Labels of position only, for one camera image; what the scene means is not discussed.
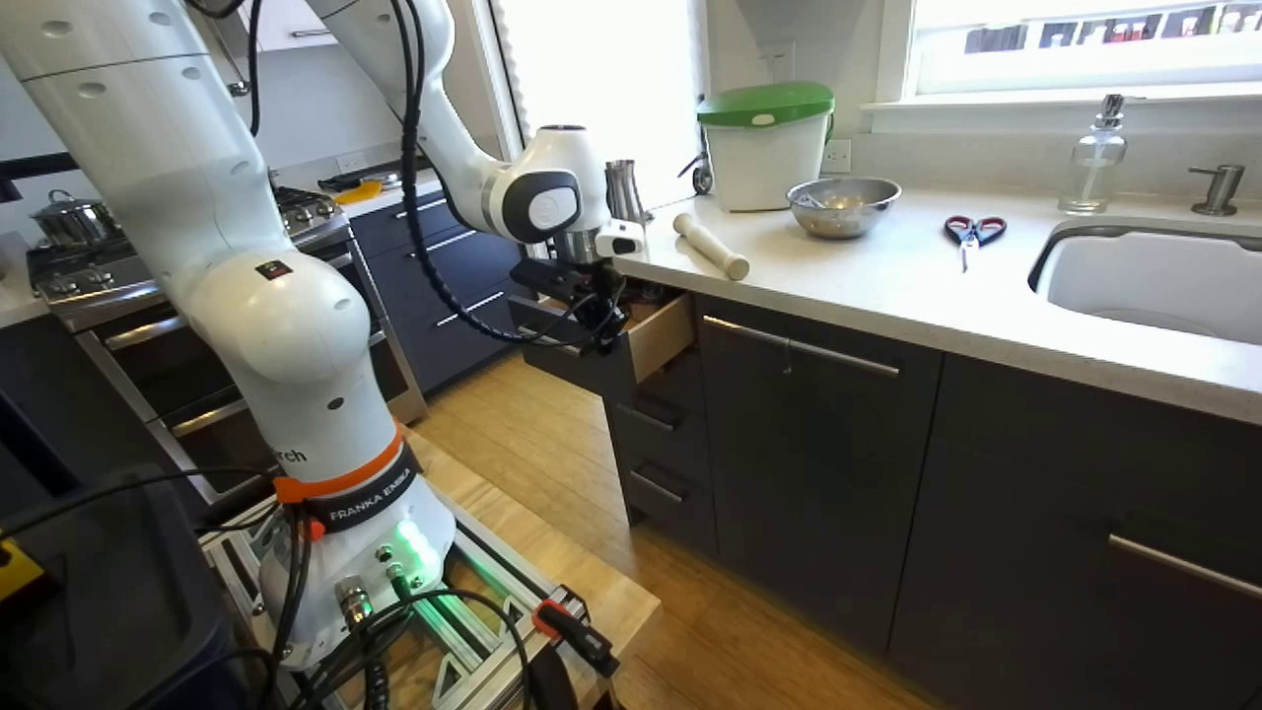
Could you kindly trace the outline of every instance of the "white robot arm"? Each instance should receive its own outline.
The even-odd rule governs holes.
[[[484,157],[441,92],[444,0],[310,0],[389,107],[423,101],[429,163],[454,211],[515,242],[596,242],[604,175],[579,129],[550,129],[515,166]],[[401,34],[423,62],[408,92]],[[416,583],[441,583],[454,516],[417,476],[367,359],[367,309],[285,238],[255,144],[238,119],[178,0],[3,0],[0,55],[100,184],[172,309],[221,354],[285,476],[275,496],[316,516],[308,593],[287,668],[316,668],[343,634],[334,583],[389,598],[387,547]],[[266,556],[266,598],[285,604],[287,537]]]

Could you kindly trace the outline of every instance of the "green lid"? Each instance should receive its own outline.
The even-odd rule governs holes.
[[[826,84],[739,87],[700,107],[701,128],[776,128],[814,115],[834,115],[834,92]]]

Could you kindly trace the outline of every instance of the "wooden floor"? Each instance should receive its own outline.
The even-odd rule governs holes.
[[[928,705],[652,525],[630,530],[596,395],[501,359],[429,400],[417,433],[664,598],[621,672],[630,710]]]

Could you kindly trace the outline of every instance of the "scissors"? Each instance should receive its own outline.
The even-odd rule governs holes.
[[[960,245],[962,271],[969,271],[969,254],[980,254],[982,245],[999,242],[1004,228],[1008,228],[1004,218],[976,221],[976,218],[955,215],[955,218],[944,221],[944,232]]]

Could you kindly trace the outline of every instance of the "bottle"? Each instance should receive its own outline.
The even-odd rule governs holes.
[[[1115,168],[1128,153],[1128,138],[1121,134],[1124,99],[1103,94],[1098,124],[1074,147],[1068,192],[1061,197],[1061,215],[1103,215],[1111,197]]]

